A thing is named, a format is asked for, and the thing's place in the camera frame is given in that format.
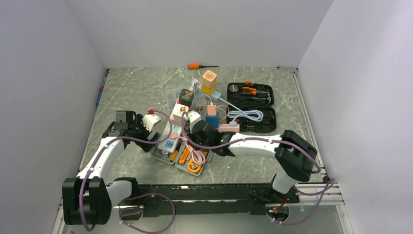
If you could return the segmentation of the clear plastic screw box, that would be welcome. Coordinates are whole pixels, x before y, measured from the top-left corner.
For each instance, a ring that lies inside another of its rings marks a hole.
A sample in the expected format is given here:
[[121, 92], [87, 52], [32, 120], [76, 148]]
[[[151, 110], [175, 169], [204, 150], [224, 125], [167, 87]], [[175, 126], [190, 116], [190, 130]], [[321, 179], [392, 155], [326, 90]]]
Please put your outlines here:
[[175, 105], [176, 101], [178, 100], [179, 94], [181, 92], [181, 88], [174, 88], [166, 90], [166, 97], [167, 102], [169, 105]]

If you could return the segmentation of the grey tool case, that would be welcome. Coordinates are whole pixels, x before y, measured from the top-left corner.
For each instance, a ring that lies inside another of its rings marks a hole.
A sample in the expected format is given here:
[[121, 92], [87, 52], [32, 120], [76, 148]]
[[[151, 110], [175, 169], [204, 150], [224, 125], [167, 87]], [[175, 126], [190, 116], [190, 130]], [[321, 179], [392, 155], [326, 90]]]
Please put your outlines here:
[[167, 165], [174, 165], [176, 168], [193, 176], [199, 176], [207, 162], [211, 161], [214, 157], [212, 151], [201, 151], [201, 153], [206, 159], [205, 163], [202, 165], [196, 164], [193, 161], [189, 149], [181, 143], [178, 144], [173, 153], [168, 153], [156, 148], [152, 151], [151, 156]]

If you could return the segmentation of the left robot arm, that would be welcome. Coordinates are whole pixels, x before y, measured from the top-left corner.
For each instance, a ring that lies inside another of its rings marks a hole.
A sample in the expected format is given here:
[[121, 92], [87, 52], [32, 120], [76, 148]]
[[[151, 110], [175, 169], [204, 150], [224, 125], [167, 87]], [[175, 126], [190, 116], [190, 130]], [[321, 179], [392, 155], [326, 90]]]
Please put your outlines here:
[[62, 184], [63, 218], [67, 225], [84, 225], [91, 231], [95, 225], [106, 224], [113, 209], [121, 201], [132, 205], [140, 198], [137, 179], [117, 178], [112, 185], [106, 179], [119, 156], [134, 142], [144, 152], [159, 143], [159, 133], [152, 133], [161, 121], [159, 112], [146, 115], [134, 111], [117, 111], [101, 135], [100, 145], [85, 168], [76, 177]]

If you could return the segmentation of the white power strip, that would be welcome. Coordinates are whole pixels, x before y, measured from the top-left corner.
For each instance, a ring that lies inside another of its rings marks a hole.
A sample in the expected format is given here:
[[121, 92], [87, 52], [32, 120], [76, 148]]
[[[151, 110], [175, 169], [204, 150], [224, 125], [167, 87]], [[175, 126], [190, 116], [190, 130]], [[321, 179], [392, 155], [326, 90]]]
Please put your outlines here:
[[182, 133], [182, 127], [175, 126], [172, 124], [170, 127], [169, 124], [166, 125], [161, 138], [168, 137], [165, 141], [157, 145], [157, 149], [161, 151], [162, 154], [173, 154], [177, 148], [178, 142], [180, 140], [179, 136]]

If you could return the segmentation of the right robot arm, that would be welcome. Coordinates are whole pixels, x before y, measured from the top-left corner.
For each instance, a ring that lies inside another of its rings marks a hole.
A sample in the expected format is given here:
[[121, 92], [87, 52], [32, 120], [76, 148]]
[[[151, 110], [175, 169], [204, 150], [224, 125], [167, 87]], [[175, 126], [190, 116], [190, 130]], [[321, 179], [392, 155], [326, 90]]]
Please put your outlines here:
[[219, 156], [260, 156], [274, 158], [282, 171], [272, 179], [269, 198], [281, 202], [298, 182], [308, 182], [320, 172], [316, 148], [292, 130], [281, 135], [252, 136], [233, 131], [219, 132], [204, 120], [190, 120], [188, 141], [198, 149], [211, 150]]

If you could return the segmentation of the black tool case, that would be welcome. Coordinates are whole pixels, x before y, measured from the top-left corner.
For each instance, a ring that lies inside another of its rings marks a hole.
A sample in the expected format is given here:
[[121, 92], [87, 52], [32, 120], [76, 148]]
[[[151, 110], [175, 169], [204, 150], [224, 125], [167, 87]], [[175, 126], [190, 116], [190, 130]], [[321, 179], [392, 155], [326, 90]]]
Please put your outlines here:
[[[239, 87], [239, 91], [236, 93], [230, 92], [228, 87], [231, 84], [236, 84]], [[256, 96], [244, 95], [241, 91], [245, 86], [267, 91], [268, 93], [260, 93]], [[275, 98], [270, 85], [253, 83], [251, 81], [229, 83], [227, 85], [226, 100], [229, 102], [228, 108], [231, 112], [227, 116], [226, 121], [227, 123], [231, 121], [238, 123], [241, 132], [270, 133], [277, 128], [276, 112], [272, 108]], [[253, 111], [250, 115], [251, 117], [259, 117], [262, 115], [262, 118], [260, 118], [259, 121], [253, 121], [242, 116], [241, 111]]]

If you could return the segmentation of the pink power strip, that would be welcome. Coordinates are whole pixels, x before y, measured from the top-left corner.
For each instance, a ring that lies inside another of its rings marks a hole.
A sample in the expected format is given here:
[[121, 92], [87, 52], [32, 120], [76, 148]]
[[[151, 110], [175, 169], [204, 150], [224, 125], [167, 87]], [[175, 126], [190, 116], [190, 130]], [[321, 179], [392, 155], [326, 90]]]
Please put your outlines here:
[[218, 127], [217, 130], [220, 133], [222, 133], [222, 132], [239, 133], [240, 132], [240, 125], [238, 123], [235, 123], [235, 124], [231, 124], [231, 123], [219, 124], [219, 127]]

